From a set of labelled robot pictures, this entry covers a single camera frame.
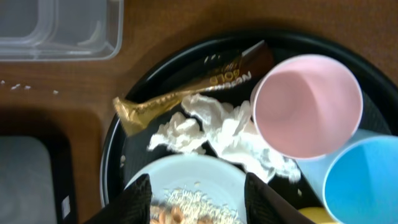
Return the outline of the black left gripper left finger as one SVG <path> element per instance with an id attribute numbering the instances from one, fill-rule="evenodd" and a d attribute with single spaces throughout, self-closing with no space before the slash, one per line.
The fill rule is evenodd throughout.
<path id="1" fill-rule="evenodd" d="M 86 224 L 149 224 L 151 200 L 150 176 L 142 174 Z"/>

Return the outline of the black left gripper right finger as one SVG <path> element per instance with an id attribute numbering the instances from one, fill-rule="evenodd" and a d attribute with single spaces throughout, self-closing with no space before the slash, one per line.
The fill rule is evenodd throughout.
<path id="1" fill-rule="evenodd" d="M 247 224 L 308 224 L 308 218 L 253 173 L 246 174 L 244 203 Z"/>

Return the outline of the white tissue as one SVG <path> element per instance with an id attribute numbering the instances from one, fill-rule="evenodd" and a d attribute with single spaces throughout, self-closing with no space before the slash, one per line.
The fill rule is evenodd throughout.
<path id="1" fill-rule="evenodd" d="M 246 172 L 256 174 L 263 182 L 275 176 L 296 183 L 301 171 L 293 159 L 284 157 L 263 141 L 251 121 L 251 105 L 244 101 L 234 107 L 229 103 L 200 94 L 186 96 L 183 113 L 175 113 L 152 135 L 148 150 L 166 146 L 183 154 L 204 154 L 209 143 L 220 159 L 242 165 Z"/>

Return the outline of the light blue plastic cup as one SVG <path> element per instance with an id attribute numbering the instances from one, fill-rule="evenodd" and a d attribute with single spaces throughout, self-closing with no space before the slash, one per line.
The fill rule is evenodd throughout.
<path id="1" fill-rule="evenodd" d="M 339 150 L 297 161 L 340 223 L 397 223 L 397 136 L 359 129 Z"/>

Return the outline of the pink plastic cup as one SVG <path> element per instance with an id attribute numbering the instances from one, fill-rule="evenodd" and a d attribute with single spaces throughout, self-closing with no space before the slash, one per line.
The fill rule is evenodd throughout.
<path id="1" fill-rule="evenodd" d="M 364 108 L 353 72 L 317 54 L 278 63 L 256 84 L 250 103 L 261 138 L 292 159 L 337 151 L 359 128 Z"/>

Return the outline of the gold coffee sachet wrapper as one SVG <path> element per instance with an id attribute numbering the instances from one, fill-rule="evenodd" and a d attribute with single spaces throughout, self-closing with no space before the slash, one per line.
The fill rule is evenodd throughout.
<path id="1" fill-rule="evenodd" d="M 113 100 L 114 109 L 125 133 L 131 136 L 146 129 L 152 120 L 177 106 L 184 97 L 236 88 L 262 77 L 273 64 L 272 51 L 262 40 L 231 62 L 210 70 L 203 78 L 192 81 L 175 91 L 156 96 L 144 103 L 133 103 L 117 97 Z"/>

